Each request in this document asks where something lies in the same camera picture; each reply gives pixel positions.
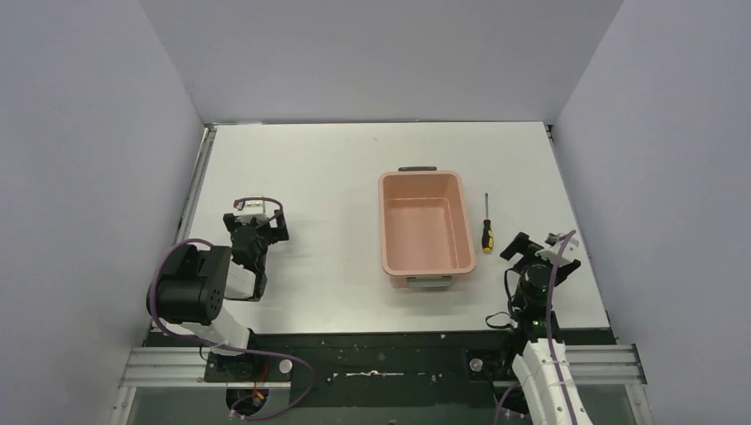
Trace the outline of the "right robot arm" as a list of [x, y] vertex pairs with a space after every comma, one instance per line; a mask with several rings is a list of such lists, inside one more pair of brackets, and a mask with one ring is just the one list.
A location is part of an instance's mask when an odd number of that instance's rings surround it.
[[510, 332], [503, 366], [516, 382], [496, 402], [495, 424], [503, 416], [534, 424], [592, 423], [570, 372], [553, 308], [554, 290], [581, 267], [576, 233], [550, 234], [539, 244], [521, 232], [499, 255], [519, 259], [504, 273], [505, 314], [511, 322], [496, 327]]

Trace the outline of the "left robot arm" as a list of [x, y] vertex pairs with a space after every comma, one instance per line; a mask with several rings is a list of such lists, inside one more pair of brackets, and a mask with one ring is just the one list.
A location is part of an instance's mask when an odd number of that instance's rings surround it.
[[290, 239], [283, 209], [228, 212], [222, 217], [229, 245], [200, 250], [194, 239], [167, 254], [146, 298], [147, 311], [160, 324], [180, 325], [186, 337], [226, 356], [227, 368], [248, 381], [262, 367], [250, 348], [252, 331], [223, 306], [226, 300], [258, 302], [267, 286], [269, 247]]

